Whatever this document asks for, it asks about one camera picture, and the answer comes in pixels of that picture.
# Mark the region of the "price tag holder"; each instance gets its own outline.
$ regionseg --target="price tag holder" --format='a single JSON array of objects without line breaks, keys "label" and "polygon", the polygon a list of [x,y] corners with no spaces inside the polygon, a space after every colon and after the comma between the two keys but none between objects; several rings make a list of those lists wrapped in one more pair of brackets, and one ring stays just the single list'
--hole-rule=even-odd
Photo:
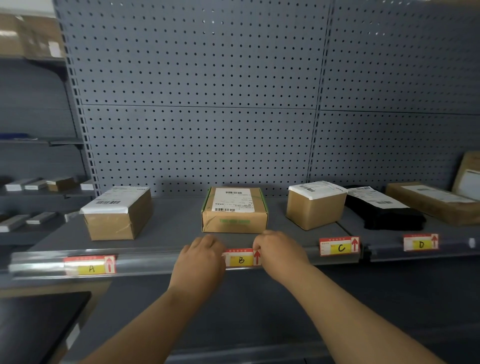
[{"label": "price tag holder", "polygon": [[417,252],[438,249],[438,234],[406,234],[403,236],[403,250]]},{"label": "price tag holder", "polygon": [[360,238],[358,236],[320,238],[320,256],[358,254],[359,252]]},{"label": "price tag holder", "polygon": [[63,259],[67,276],[94,276],[116,274],[116,258],[114,255],[69,256]]},{"label": "price tag holder", "polygon": [[223,256],[228,267],[253,267],[262,265],[262,257],[258,250],[252,248],[227,249]]}]

